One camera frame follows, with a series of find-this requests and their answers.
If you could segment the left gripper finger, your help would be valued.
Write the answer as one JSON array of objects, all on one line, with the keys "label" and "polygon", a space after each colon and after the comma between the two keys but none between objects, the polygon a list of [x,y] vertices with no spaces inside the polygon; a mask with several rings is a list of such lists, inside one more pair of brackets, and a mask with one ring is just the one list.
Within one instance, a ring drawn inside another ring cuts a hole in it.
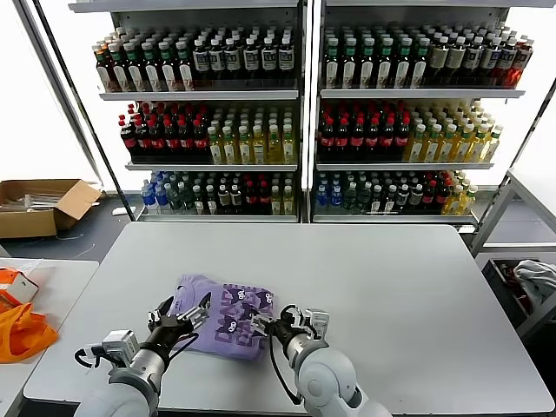
[{"label": "left gripper finger", "polygon": [[177,316],[180,324],[187,324],[192,330],[197,330],[209,318],[209,310],[211,305],[211,293],[206,293],[196,307],[192,307],[185,313]]},{"label": "left gripper finger", "polygon": [[165,301],[162,301],[157,308],[148,312],[148,326],[159,327],[162,325],[163,318],[167,316],[170,310],[174,297],[170,296]]}]

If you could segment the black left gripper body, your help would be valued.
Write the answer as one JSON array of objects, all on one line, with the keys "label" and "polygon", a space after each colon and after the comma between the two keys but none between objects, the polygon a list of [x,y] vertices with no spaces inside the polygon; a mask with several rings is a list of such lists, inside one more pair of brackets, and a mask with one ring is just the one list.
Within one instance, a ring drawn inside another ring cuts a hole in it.
[{"label": "black left gripper body", "polygon": [[194,332],[190,319],[178,319],[175,315],[160,316],[157,321],[150,320],[148,328],[150,335],[145,344],[165,353],[169,353],[182,337]]}]

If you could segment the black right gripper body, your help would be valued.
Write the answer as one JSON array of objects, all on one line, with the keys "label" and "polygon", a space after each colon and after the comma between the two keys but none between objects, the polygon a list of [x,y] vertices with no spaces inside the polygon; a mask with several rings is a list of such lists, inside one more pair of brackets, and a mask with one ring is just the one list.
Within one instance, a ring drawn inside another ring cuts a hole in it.
[{"label": "black right gripper body", "polygon": [[287,321],[280,319],[270,323],[270,333],[282,346],[288,346],[298,334],[305,334],[305,331],[302,328],[293,327]]}]

